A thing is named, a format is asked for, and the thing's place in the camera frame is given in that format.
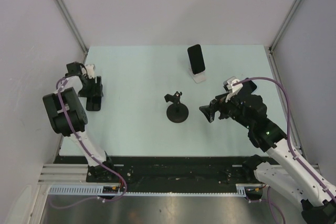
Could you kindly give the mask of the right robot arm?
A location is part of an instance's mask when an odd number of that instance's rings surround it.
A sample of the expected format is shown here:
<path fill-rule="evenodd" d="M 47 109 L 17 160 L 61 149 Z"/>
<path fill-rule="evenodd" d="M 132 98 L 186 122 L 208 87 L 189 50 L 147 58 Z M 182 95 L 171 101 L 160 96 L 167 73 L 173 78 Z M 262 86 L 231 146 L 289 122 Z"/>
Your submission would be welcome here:
<path fill-rule="evenodd" d="M 286 172 L 275 170 L 260 156 L 254 155 L 244 164 L 243 179 L 267 184 L 283 195 L 300 211 L 306 223 L 335 223 L 335 185 L 329 183 L 287 142 L 285 132 L 267 117 L 267 107 L 259 95 L 236 95 L 226 100 L 218 95 L 199 110 L 209 122 L 215 113 L 220 119 L 231 118 L 248 129 L 253 146 L 274 159 Z"/>

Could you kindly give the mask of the black round-base phone stand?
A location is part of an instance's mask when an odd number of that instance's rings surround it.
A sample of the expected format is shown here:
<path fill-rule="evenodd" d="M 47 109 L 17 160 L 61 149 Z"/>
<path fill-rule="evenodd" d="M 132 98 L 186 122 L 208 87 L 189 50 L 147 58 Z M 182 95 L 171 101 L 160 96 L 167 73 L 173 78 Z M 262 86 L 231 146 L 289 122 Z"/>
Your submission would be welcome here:
<path fill-rule="evenodd" d="M 171 102 L 166 110 L 167 118 L 173 123 L 184 122 L 189 115 L 187 106 L 180 102 L 182 92 L 176 91 L 173 95 L 166 94 L 164 96 L 166 102 Z"/>

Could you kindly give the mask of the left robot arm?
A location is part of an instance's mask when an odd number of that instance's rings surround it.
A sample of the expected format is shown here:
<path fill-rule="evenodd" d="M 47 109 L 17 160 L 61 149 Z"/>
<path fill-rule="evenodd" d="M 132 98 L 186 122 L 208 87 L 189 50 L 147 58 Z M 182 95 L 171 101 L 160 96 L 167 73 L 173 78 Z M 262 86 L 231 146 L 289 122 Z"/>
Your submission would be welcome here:
<path fill-rule="evenodd" d="M 95 65 L 72 62 L 56 83 L 56 91 L 43 96 L 43 103 L 55 133 L 70 138 L 88 163 L 86 182 L 104 183 L 116 176 L 111 158 L 96 145 L 86 131 L 87 112 L 101 110 L 103 85 L 95 74 Z"/>

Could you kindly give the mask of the blue-edged phone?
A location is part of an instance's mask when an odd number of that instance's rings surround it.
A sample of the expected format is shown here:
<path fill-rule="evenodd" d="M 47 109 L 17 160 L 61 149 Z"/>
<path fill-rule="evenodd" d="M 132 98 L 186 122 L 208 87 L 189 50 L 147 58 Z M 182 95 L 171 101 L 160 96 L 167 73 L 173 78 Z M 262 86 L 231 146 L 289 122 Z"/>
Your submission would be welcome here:
<path fill-rule="evenodd" d="M 243 83 L 243 87 L 241 88 L 238 94 L 242 96 L 246 96 L 246 95 L 253 94 L 256 90 L 257 90 L 257 85 L 253 81 L 249 80 Z"/>

